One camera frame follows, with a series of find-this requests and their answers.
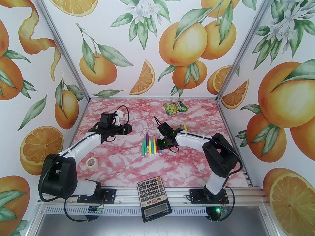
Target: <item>masking tape roll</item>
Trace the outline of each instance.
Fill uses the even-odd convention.
[[[95,170],[98,167],[98,160],[95,157],[90,157],[89,159],[87,159],[87,161],[85,162],[85,166],[89,169],[89,170]]]

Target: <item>wall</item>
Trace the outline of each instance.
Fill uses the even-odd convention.
[[[220,102],[252,183],[287,235],[315,231],[314,2],[272,3]]]
[[[222,79],[211,75],[232,64],[262,0],[76,1],[43,3],[91,96],[214,97]],[[177,28],[170,25],[179,21],[178,33],[187,31],[178,35],[173,51]],[[166,68],[169,73],[158,82]]]
[[[33,218],[43,159],[68,147],[87,100],[33,2],[0,0],[0,15],[0,235],[16,236]]]

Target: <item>calculator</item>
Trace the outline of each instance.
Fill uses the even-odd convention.
[[[137,183],[143,222],[172,213],[161,177]]]

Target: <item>pink marble surface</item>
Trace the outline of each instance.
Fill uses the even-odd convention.
[[[183,99],[188,107],[185,113],[168,116],[163,103],[172,99],[92,99],[79,127],[74,142],[80,140],[90,127],[99,121],[102,112],[114,112],[117,107],[126,105],[130,111],[132,132],[117,136],[113,142],[104,142],[93,149],[77,166],[80,179],[97,180],[103,186],[135,186],[137,182],[161,176],[167,187],[204,186],[211,169],[204,153],[182,146],[178,153],[163,150],[161,155],[142,157],[141,140],[146,132],[159,137],[156,116],[161,122],[167,121],[170,127],[178,128],[185,124],[188,131],[200,135],[221,133],[229,140],[221,116],[214,100]],[[95,157],[99,164],[95,170],[87,169],[85,162]],[[228,186],[247,187],[243,172],[233,174]]]

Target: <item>snack package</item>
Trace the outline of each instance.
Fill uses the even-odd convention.
[[[163,106],[168,115],[172,115],[177,112],[186,112],[188,109],[182,101],[164,103]]]

